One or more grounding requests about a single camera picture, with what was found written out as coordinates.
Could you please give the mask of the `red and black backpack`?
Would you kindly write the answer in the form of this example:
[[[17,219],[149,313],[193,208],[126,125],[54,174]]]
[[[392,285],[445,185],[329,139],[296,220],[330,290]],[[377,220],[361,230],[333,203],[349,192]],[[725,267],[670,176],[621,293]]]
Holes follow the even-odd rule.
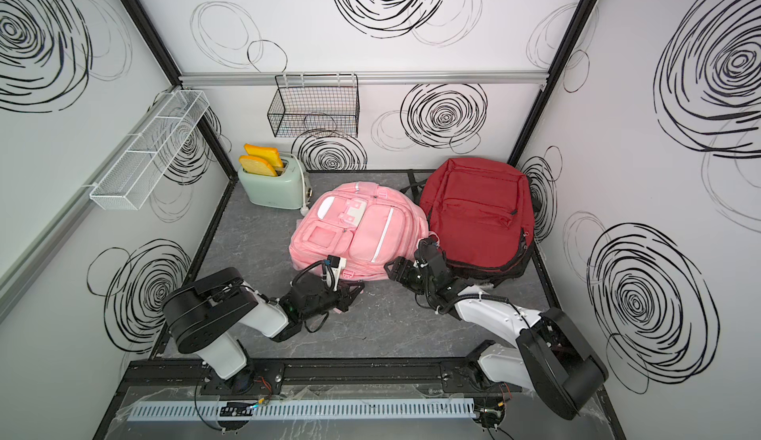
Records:
[[[518,279],[525,273],[534,251],[534,244],[527,242],[527,233],[522,231],[515,256],[505,265],[499,267],[463,266],[457,269],[466,279],[478,279],[492,283],[495,287],[508,279]]]

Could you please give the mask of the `pink backpack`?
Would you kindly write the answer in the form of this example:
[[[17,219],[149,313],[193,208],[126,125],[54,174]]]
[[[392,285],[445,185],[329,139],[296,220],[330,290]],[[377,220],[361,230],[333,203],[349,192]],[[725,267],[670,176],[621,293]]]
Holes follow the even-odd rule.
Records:
[[[374,182],[349,182],[322,194],[289,243],[297,271],[330,256],[347,261],[340,279],[381,281],[384,265],[412,259],[431,235],[423,210],[400,191]]]

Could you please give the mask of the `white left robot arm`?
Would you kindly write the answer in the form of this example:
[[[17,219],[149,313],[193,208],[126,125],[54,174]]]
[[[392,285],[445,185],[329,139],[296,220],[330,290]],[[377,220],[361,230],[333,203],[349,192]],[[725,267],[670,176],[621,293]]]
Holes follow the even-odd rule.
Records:
[[[163,301],[168,332],[178,352],[200,356],[218,378],[229,381],[250,366],[251,357],[230,331],[243,325],[275,342],[303,330],[309,321],[346,312],[365,284],[339,279],[341,270],[328,260],[297,272],[283,297],[267,297],[228,268],[173,291]]]

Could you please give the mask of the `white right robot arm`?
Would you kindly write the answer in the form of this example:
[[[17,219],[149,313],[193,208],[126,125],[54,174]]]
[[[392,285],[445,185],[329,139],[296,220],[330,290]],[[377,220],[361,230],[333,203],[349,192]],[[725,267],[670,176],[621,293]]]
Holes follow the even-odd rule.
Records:
[[[532,390],[566,420],[579,416],[608,380],[602,358],[567,313],[520,307],[457,277],[433,237],[419,241],[411,260],[397,257],[384,269],[436,314],[478,325],[507,342],[477,354],[481,372],[495,384]]]

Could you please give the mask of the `mint green toaster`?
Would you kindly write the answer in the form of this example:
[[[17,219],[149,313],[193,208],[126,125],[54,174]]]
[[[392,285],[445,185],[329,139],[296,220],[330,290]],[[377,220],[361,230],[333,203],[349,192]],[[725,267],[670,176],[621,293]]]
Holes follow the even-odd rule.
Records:
[[[279,209],[298,209],[301,215],[305,216],[312,194],[312,185],[305,165],[292,154],[284,154],[281,159],[285,167],[274,178],[247,174],[240,166],[239,182],[253,204]]]

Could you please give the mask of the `front toast slice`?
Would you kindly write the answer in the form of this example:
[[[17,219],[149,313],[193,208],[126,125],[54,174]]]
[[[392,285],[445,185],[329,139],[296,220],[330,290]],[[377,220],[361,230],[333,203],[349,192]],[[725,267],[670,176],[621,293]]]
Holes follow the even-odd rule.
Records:
[[[239,158],[239,163],[242,170],[247,172],[247,174],[255,174],[255,176],[272,176],[273,178],[279,175],[271,163],[260,157],[250,155],[241,156]]]

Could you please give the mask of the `toast slice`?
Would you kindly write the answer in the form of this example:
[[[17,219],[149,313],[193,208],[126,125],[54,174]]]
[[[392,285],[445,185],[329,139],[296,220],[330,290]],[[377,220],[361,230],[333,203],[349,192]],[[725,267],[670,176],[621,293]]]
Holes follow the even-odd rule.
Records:
[[[239,163],[242,170],[247,172],[247,174],[255,174],[255,176],[272,176],[273,178],[279,175],[271,163],[260,157],[250,155],[241,156],[239,158]]]
[[[269,163],[276,170],[280,170],[285,167],[283,160],[281,159],[281,153],[277,148],[273,147],[260,147],[250,144],[244,145],[244,150],[247,156],[260,158]]]

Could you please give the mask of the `rear toast slice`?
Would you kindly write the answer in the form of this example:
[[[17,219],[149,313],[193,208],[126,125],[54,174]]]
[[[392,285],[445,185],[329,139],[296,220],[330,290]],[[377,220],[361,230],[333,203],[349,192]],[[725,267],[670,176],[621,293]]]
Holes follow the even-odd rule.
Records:
[[[285,167],[283,160],[281,159],[281,153],[277,148],[273,147],[260,147],[250,144],[244,145],[244,150],[247,156],[260,158],[269,163],[276,170],[280,170]]]

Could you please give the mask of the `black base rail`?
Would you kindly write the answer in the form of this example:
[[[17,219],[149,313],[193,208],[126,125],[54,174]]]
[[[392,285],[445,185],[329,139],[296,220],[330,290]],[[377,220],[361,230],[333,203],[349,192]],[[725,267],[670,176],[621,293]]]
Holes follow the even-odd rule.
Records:
[[[288,386],[422,385],[445,394],[498,392],[474,361],[450,358],[257,359],[224,381],[196,359],[158,359],[130,364],[120,383],[128,386],[199,386],[202,394],[282,394]]]

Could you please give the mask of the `white mesh wall shelf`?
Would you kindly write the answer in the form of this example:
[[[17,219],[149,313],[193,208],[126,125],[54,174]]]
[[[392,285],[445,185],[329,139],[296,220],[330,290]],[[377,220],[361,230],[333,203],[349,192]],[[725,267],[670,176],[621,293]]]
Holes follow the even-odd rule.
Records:
[[[208,108],[201,90],[163,93],[137,131],[130,134],[126,147],[95,182],[90,200],[106,211],[141,209]]]

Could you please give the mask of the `grey wall rail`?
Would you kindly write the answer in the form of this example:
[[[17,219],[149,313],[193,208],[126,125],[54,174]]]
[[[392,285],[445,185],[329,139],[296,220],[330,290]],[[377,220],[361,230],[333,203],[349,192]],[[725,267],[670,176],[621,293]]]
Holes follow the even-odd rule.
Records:
[[[322,73],[186,73],[188,87],[415,85],[428,83],[543,85],[547,71],[323,71]]]

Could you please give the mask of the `black corner frame post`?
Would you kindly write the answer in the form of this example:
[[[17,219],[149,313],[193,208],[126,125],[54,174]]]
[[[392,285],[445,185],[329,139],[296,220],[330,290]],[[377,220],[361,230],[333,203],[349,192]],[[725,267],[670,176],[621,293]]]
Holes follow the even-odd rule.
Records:
[[[539,91],[535,98],[528,116],[521,128],[518,138],[512,148],[511,155],[507,162],[511,166],[517,166],[523,155],[531,137],[536,129],[540,118],[557,86],[566,64],[571,59],[575,46],[580,41],[584,29],[592,15],[598,0],[580,0],[576,6],[572,19],[563,35],[558,50],[549,67],[548,77],[545,87]]]

